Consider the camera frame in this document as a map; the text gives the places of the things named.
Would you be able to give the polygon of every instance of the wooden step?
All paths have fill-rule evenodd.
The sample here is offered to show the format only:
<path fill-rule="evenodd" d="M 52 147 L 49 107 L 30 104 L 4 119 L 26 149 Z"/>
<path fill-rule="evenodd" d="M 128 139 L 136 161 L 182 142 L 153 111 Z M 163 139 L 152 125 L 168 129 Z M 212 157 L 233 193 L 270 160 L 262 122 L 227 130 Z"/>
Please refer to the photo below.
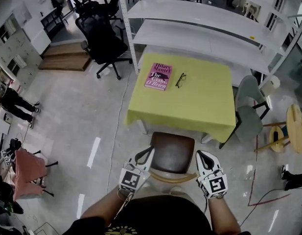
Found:
<path fill-rule="evenodd" d="M 40 64 L 40 70 L 49 71 L 84 71 L 91 59 L 84 55 L 46 57 Z"/>
<path fill-rule="evenodd" d="M 58 45 L 58 46 L 51 46 L 48 50 L 44 53 L 44 57 L 50 56 L 74 56 L 74 55 L 88 55 L 82 48 L 80 43 L 73 43 L 67 45 Z"/>

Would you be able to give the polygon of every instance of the pink book cover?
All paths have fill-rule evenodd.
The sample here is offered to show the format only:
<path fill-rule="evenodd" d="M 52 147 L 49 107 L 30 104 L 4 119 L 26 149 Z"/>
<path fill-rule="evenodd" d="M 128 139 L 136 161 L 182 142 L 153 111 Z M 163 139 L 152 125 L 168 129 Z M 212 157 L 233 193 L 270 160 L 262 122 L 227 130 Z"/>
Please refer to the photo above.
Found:
<path fill-rule="evenodd" d="M 165 91 L 169 81 L 172 67 L 170 65 L 164 65 L 154 63 L 149 75 L 146 78 L 145 87 Z"/>

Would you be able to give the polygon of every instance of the concrete floor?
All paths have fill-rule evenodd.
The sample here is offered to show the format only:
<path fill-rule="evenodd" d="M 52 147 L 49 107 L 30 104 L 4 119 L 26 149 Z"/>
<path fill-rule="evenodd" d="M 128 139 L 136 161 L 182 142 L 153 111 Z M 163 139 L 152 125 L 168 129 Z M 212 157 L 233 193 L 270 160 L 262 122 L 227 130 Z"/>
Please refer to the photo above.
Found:
<path fill-rule="evenodd" d="M 117 185 L 121 167 L 130 152 L 148 145 L 154 131 L 192 137 L 195 150 L 203 149 L 219 158 L 228 178 L 229 191 L 225 199 L 239 223 L 265 193 L 282 188 L 280 165 L 289 164 L 291 172 L 302 173 L 302 154 L 293 152 L 290 145 L 284 153 L 269 149 L 253 152 L 256 144 L 261 146 L 267 142 L 269 128 L 249 143 L 240 143 L 233 136 L 219 150 L 216 141 L 200 144 L 201 133 L 198 132 L 149 126 L 149 134 L 144 135 L 136 124 L 124 126 L 137 76 L 128 62 L 117 63 L 117 68 L 122 76 L 120 81 L 112 70 L 106 70 L 98 80 L 95 73 L 99 66 L 96 63 L 91 63 L 85 72 L 40 71 L 24 95 L 31 102 L 40 101 L 42 112 L 36 118 L 34 129 L 29 129 L 27 134 L 27 123 L 14 118 L 5 145 L 10 138 L 21 133 L 23 146 L 29 152 L 41 150 L 48 163 L 59 161 L 58 166 L 49 168 L 46 177 L 46 189 L 55 197 L 44 194 L 42 198 L 18 201 L 24 214 L 17 218 L 29 229 L 35 230 L 48 222 L 62 234 L 77 217 L 80 194 L 85 195 L 82 206 L 85 211 Z M 298 103 L 302 106 L 294 92 L 284 86 L 271 95 L 268 102 L 271 111 L 263 123 L 285 121 L 289 105 Z M 100 138 L 100 143 L 89 168 L 87 164 L 96 138 Z M 195 170 L 193 159 L 189 172 Z M 196 182 L 192 180 L 181 186 L 203 210 L 205 200 Z M 302 229 L 301 205 L 302 190 L 273 191 L 261 200 L 242 230 L 253 235 L 299 234 Z M 20 224 L 17 218 L 13 216 L 12 221 Z M 47 235 L 56 234 L 49 227 L 44 231 Z"/>

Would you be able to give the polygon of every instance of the table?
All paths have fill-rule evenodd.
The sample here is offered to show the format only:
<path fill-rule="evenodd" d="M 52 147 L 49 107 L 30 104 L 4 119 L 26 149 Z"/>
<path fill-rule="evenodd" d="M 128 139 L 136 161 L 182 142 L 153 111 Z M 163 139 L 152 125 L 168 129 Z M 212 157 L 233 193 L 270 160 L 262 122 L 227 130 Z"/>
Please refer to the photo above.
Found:
<path fill-rule="evenodd" d="M 288 107 L 286 122 L 270 123 L 270 124 L 265 124 L 263 126 L 281 126 L 281 125 L 286 125 L 286 132 L 288 135 L 285 135 L 283 138 L 277 140 L 276 142 L 272 142 L 266 146 L 256 149 L 255 151 L 264 150 L 277 143 L 281 143 L 286 139 L 289 139 L 290 141 L 284 144 L 283 147 L 286 147 L 288 144 L 291 144 L 295 152 L 302 153 L 302 112 L 298 105 L 292 104 L 291 106 Z"/>
<path fill-rule="evenodd" d="M 153 63 L 172 66 L 166 91 L 144 86 Z M 186 80 L 176 87 L 181 74 Z M 209 133 L 225 142 L 235 128 L 234 99 L 227 66 L 173 55 L 146 53 L 124 124 L 150 124 Z"/>

